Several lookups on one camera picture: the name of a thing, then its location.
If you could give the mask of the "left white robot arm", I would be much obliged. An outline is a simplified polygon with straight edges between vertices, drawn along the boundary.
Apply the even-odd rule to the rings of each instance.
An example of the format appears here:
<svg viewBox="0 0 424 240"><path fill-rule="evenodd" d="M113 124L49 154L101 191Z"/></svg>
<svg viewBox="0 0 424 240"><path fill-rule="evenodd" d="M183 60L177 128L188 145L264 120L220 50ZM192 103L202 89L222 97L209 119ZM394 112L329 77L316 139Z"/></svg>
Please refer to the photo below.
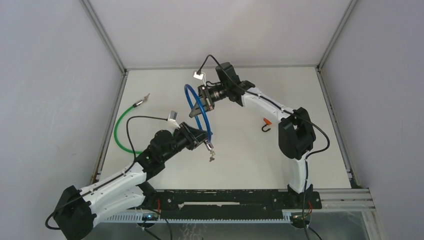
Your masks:
<svg viewBox="0 0 424 240"><path fill-rule="evenodd" d="M68 240L81 240L103 220L129 208L153 207L157 196L140 187L165 168L183 149L194 150L209 139L206 130L182 122L173 132L157 131L147 148L133 162L110 177L77 189L63 190L51 214Z"/></svg>

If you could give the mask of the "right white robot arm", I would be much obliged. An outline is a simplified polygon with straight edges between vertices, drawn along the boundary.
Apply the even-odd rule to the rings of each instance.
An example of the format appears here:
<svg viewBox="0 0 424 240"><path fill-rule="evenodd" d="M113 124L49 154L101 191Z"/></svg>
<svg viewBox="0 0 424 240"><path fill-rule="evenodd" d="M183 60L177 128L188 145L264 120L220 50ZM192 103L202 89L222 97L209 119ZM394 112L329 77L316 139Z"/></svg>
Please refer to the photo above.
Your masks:
<svg viewBox="0 0 424 240"><path fill-rule="evenodd" d="M286 107L260 91L255 84L240 80L234 67L225 62L216 68L218 83L204 82L195 91L186 85L184 92L190 107L191 118L197 118L214 110L215 103L225 98L239 106L257 110L263 118L278 127L278 147L290 159L290 179L288 183L289 203L302 208L309 201L307 191L309 168L307 159L312 153L316 134L309 113L300 107Z"/></svg>

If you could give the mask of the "silver keys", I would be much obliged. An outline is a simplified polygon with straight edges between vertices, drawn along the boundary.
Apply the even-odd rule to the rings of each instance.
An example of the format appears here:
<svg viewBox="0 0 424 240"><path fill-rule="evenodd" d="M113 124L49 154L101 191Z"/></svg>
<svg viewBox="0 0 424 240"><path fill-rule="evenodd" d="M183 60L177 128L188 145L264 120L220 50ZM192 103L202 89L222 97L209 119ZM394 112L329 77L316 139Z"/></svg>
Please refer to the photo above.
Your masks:
<svg viewBox="0 0 424 240"><path fill-rule="evenodd" d="M209 146L209 145L207 145L206 147L207 147L207 149L209 151L209 162L212 162L212 161L215 160L215 151L214 151L214 148L211 147L211 146Z"/></svg>

